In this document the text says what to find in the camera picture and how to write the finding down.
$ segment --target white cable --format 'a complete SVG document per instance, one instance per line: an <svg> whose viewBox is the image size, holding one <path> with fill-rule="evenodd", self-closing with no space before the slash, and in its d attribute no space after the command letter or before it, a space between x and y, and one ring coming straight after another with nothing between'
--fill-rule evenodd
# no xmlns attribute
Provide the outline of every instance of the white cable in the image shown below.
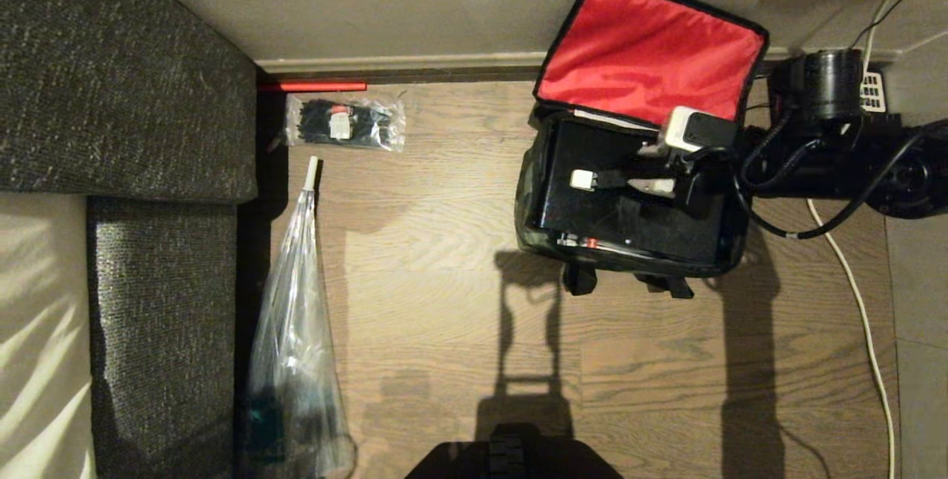
<svg viewBox="0 0 948 479"><path fill-rule="evenodd" d="M877 21L879 21L881 16L886 12L886 9L888 8L888 2L889 0L881 1L881 3L879 4L879 9L876 10L876 13L872 17L872 21L870 24L874 24ZM872 26L869 29L869 33L867 34L867 37L866 37L866 49L863 50L863 77L866 77L866 74L869 71L869 57L872 55L872 42L876 37L876 27L879 27L879 26Z"/></svg>
<svg viewBox="0 0 948 479"><path fill-rule="evenodd" d="M809 207L810 215L816 224L822 226L823 219L820 218L820 213L816 212L816 205L812 199L807 199L807 207ZM889 479L895 479L895 429L892 427L892 411L890 411L888 406L886 384L883 382L883 375L879 371L879 361L876 360L876 349L872 346L872 331L869 329L869 317L866 314L866 304L863 302L863 295L859 292L859 287L856 286L856 277L852 275L852 269L849 267L846 256L843 255L843 250L839 249L839 245L836 243L836 240L833 239L832 234L826 233L824 236L827 237L829 245L832 247L833 252L836 253L836 258L839 259L840 264L843 264L843 270L846 271L846 277L849 279L849 286L852 287L852 293L856 294L856 304L859 306L859 315L863 318L863 331L866 332L866 349L869 352L869 363L872 365L872 374L875 378L876 386L879 388L880 398L883 401L883 410L886 412L886 428L888 428L889 445L888 477Z"/></svg>

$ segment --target baseboard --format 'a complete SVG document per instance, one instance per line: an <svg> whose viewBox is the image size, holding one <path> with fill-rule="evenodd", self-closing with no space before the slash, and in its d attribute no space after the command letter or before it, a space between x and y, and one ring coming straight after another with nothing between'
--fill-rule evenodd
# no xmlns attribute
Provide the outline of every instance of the baseboard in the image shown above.
<svg viewBox="0 0 948 479"><path fill-rule="evenodd" d="M269 58L257 61L270 74L359 72L380 70L454 70L454 68L539 67L544 51L400 55L393 57Z"/></svg>
<svg viewBox="0 0 948 479"><path fill-rule="evenodd" d="M771 47L765 61L780 61L796 53L785 47ZM876 50L872 60L876 64L889 64L900 54L897 50ZM459 81L482 76L518 78L524 74L535 75L544 57L546 52L543 51L521 51L393 57L267 58L257 61L257 65L275 77L399 78L399 81L403 78L426 78L428 81L444 78L446 81Z"/></svg>

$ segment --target white vent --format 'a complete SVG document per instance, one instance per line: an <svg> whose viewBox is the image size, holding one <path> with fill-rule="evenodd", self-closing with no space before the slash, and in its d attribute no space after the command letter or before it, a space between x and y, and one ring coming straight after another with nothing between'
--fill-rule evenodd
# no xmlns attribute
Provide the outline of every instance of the white vent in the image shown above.
<svg viewBox="0 0 948 479"><path fill-rule="evenodd" d="M886 112L886 91L883 89L883 75L878 72L866 72L863 77L863 89L859 93L863 111L871 113Z"/></svg>

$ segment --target plastic bag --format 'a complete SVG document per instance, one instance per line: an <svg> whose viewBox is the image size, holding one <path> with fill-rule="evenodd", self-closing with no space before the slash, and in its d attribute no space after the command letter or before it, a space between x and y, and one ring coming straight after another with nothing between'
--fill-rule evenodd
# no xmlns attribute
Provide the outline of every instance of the plastic bag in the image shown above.
<svg viewBox="0 0 948 479"><path fill-rule="evenodd" d="M314 156L264 288L244 411L246 477L346 477L355 466L319 272L317 165Z"/></svg>
<svg viewBox="0 0 948 479"><path fill-rule="evenodd" d="M319 94L288 94L287 144L312 143L401 152L405 147L405 108L400 101L332 101Z"/></svg>

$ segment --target red lining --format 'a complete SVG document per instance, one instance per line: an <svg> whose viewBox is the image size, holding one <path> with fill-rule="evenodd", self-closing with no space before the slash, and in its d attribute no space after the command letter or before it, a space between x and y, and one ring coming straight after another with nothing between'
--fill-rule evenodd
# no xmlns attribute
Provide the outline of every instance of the red lining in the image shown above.
<svg viewBox="0 0 948 479"><path fill-rule="evenodd" d="M583 0L536 95L657 125L678 105L734 119L765 43L670 0Z"/></svg>

